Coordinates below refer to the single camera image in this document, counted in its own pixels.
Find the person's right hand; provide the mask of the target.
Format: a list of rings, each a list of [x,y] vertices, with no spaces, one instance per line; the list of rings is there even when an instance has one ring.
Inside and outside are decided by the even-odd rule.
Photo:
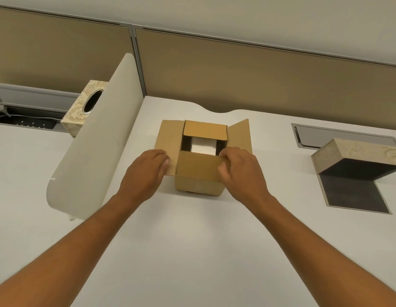
[[[234,186],[231,196],[249,210],[272,202],[274,197],[267,189],[265,177],[255,155],[238,147],[226,147],[220,152],[222,164],[228,166]]]

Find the person's left hand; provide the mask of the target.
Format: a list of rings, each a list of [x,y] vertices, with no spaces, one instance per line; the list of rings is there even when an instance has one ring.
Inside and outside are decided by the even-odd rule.
[[[140,205],[155,194],[163,177],[150,169],[149,150],[144,151],[128,167],[117,196],[133,205]]]

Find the brown cardboard box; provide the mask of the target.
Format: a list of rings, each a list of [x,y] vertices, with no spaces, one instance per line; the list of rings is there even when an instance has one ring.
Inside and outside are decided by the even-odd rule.
[[[192,153],[192,137],[216,139],[216,155]],[[223,162],[219,154],[225,147],[239,147],[252,153],[248,119],[231,126],[191,120],[163,120],[154,146],[169,155],[166,175],[175,177],[176,190],[209,196],[220,196],[225,189],[218,173],[218,167]]]

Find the person's right forearm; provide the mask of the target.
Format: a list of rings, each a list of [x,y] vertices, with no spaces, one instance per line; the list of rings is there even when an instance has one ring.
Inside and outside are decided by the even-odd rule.
[[[319,307],[396,307],[396,292],[354,263],[275,197],[245,206],[262,222]]]

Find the person's left forearm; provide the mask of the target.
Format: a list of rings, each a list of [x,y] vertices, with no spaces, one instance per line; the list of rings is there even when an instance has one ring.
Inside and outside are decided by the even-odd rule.
[[[56,244],[0,284],[0,307],[70,307],[146,192],[118,192]]]

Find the white item in box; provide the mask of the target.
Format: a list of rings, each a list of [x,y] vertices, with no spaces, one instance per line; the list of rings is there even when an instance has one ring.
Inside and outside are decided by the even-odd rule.
[[[217,140],[211,138],[192,137],[191,149],[192,153],[216,155]]]

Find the white desk divider panel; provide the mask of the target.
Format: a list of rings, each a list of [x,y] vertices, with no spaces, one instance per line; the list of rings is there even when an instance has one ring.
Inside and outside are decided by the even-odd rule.
[[[52,209],[86,220],[103,205],[143,101],[135,58],[126,53],[49,180]]]

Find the beige patterned tissue box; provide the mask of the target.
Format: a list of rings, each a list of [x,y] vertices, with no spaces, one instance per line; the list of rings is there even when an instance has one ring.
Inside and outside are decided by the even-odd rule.
[[[62,126],[75,138],[101,97],[108,82],[90,80],[61,120]]]

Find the wide brown partition panel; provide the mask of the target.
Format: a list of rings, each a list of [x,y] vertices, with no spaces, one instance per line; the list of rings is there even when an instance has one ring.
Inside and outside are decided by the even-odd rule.
[[[148,96],[396,130],[396,67],[136,29]]]

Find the dark grey base panel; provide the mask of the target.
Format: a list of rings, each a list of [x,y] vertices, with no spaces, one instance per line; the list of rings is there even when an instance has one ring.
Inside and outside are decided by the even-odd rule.
[[[323,174],[318,180],[328,207],[392,214],[375,181]]]

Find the beige patterned box lid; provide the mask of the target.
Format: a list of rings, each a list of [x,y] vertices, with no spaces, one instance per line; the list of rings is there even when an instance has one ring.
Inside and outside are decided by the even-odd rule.
[[[396,147],[334,138],[312,156],[318,175],[374,181],[396,172]]]

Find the narrow brown partition panel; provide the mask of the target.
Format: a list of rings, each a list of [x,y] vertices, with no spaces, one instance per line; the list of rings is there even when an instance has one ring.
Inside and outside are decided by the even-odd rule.
[[[0,7],[0,83],[81,92],[132,52],[127,27]]]

